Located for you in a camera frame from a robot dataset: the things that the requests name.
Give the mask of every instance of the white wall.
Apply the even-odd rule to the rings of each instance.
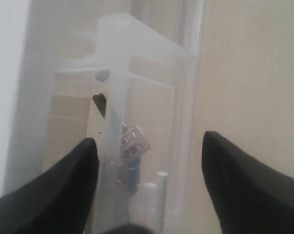
[[[206,130],[294,177],[294,0],[207,1],[186,230],[220,234],[201,170]]]
[[[57,10],[52,0],[0,0],[0,196],[41,170]]]

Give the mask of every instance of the translucent plastic container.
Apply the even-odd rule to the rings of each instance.
[[[77,20],[62,33],[45,168],[56,161],[50,159],[55,152],[61,157],[93,137],[100,173],[87,233],[127,223],[179,233],[198,59],[165,30],[159,33],[150,11],[155,1],[97,2],[84,6],[90,8],[85,15],[72,9],[74,1],[67,5]],[[170,3],[178,10],[181,1]],[[176,15],[172,35],[180,22]],[[107,99],[104,118],[92,100],[99,93]]]

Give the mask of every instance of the plastic storage box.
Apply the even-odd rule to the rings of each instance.
[[[96,17],[65,28],[63,40],[73,43],[75,38],[80,46],[76,51],[84,52],[75,56],[74,49],[66,54],[61,48],[54,93],[90,100],[84,118],[61,117],[73,121],[67,126],[87,129],[86,137],[98,144],[100,175],[89,232],[135,223],[157,233],[178,233],[184,217],[198,59],[148,26],[148,1],[140,20],[128,8],[132,1],[121,1],[118,10],[112,1],[100,2],[90,2]],[[104,118],[92,101],[99,93],[107,99]],[[53,136],[55,145],[55,139],[61,141],[60,156],[83,136],[79,131],[59,132],[63,135],[48,130],[47,138]]]

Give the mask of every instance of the beige wall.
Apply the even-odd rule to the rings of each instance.
[[[206,130],[294,177],[294,0],[208,0],[194,130],[189,233],[221,233],[198,153]]]

